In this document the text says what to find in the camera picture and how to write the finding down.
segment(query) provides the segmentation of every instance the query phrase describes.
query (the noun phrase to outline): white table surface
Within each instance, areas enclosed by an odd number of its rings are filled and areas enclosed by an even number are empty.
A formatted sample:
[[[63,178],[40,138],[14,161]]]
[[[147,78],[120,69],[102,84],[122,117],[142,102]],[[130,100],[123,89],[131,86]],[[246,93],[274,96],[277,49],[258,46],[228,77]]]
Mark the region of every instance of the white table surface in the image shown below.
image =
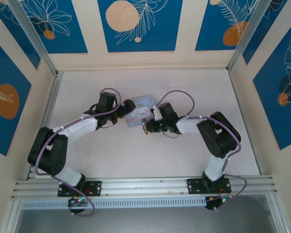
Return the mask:
[[[170,90],[192,95],[190,116],[222,112],[242,137],[242,151],[231,158],[226,173],[259,175],[233,88],[225,69],[123,69],[65,72],[50,127],[70,123],[98,102],[100,90],[117,89],[122,100],[152,95],[156,102]],[[191,108],[182,93],[165,98],[178,116]],[[87,134],[68,146],[67,163],[86,177],[135,178],[200,176],[210,153],[199,134],[170,139],[162,133],[145,135],[142,126],[129,128],[125,119],[108,129]]]

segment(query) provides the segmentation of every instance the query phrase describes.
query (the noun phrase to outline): perforated metal strip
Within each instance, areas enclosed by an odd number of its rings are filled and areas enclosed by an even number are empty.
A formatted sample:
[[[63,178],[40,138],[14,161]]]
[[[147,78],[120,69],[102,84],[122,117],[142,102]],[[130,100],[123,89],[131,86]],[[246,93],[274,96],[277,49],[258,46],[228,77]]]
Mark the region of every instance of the perforated metal strip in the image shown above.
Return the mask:
[[[205,197],[187,198],[134,198],[134,199],[94,199],[97,209],[113,208],[154,208],[154,207],[187,207],[206,206]],[[60,210],[68,209],[67,200],[26,200],[23,202],[23,210]],[[89,203],[75,209],[92,208]]]

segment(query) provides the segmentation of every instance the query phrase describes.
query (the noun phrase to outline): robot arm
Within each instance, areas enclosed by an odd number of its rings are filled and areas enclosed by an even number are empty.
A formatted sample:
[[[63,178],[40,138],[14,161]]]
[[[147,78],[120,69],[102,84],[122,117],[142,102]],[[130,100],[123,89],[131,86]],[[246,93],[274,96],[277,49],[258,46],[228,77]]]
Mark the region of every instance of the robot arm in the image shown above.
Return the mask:
[[[226,159],[237,148],[237,142],[224,127],[216,124],[210,118],[221,122],[237,137],[238,141],[241,141],[236,129],[220,112],[215,112],[206,120],[199,117],[194,117],[193,119],[185,116],[178,117],[168,102],[153,109],[153,112],[155,119],[145,124],[144,130],[146,131],[155,133],[169,130],[176,134],[201,134],[211,153],[208,166],[203,172],[202,183],[210,193],[215,193],[224,178],[223,168],[226,164]]]
[[[44,150],[38,168],[73,187],[77,187],[78,190],[83,191],[85,176],[66,163],[67,146],[85,134],[98,130],[105,125],[107,121],[111,121],[113,125],[116,124],[136,107],[132,100],[125,100],[124,105],[121,105],[112,113],[90,117],[92,115],[110,112],[114,109],[114,105],[117,105],[116,96],[108,92],[102,92],[99,102],[91,106],[88,111],[84,112],[79,122],[65,128],[63,126],[54,129],[49,129],[47,127],[41,128],[28,156],[28,162],[34,166],[46,141],[54,132],[63,129],[50,141],[48,148]]]

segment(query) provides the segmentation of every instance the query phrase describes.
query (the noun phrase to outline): cream wall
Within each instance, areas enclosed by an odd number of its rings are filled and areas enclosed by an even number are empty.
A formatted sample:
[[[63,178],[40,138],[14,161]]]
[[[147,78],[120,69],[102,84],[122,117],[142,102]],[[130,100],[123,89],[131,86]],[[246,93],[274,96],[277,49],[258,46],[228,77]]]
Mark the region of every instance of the cream wall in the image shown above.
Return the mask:
[[[37,130],[40,128],[43,111],[53,78],[40,63],[36,70],[18,43],[0,20],[0,46],[10,56],[32,87],[19,120],[7,156],[0,154],[0,225],[11,198],[16,180],[24,178],[27,156]]]
[[[291,0],[288,0],[248,66],[241,58],[232,70],[231,77],[263,172],[273,175],[284,208],[291,220],[291,145],[279,150],[253,84],[253,78],[290,27]]]
[[[174,52],[108,53],[97,0],[72,0],[88,54],[50,54],[58,70],[226,67],[233,50],[195,51],[208,0],[183,0]]]

